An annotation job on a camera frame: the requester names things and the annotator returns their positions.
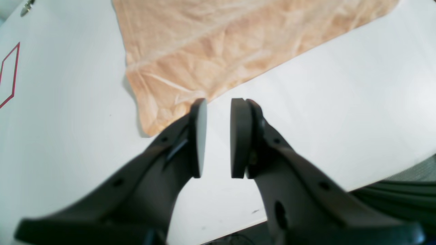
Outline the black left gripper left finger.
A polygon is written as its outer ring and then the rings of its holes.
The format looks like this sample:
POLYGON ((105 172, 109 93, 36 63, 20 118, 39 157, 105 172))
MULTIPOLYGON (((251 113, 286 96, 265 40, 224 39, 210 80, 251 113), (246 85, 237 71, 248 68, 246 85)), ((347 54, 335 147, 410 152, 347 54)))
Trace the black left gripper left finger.
POLYGON ((207 101, 165 128, 91 193, 41 218, 24 218, 14 238, 31 245, 164 245, 179 193, 204 165, 207 101))

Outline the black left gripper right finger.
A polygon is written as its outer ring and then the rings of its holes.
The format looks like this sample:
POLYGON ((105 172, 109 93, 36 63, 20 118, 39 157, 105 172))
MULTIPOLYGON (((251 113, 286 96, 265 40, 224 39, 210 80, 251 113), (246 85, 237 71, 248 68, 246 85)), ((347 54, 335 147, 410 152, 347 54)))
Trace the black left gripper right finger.
POLYGON ((299 155, 251 99, 231 100, 231 176, 253 179, 275 245, 418 245, 419 222, 381 213, 299 155))

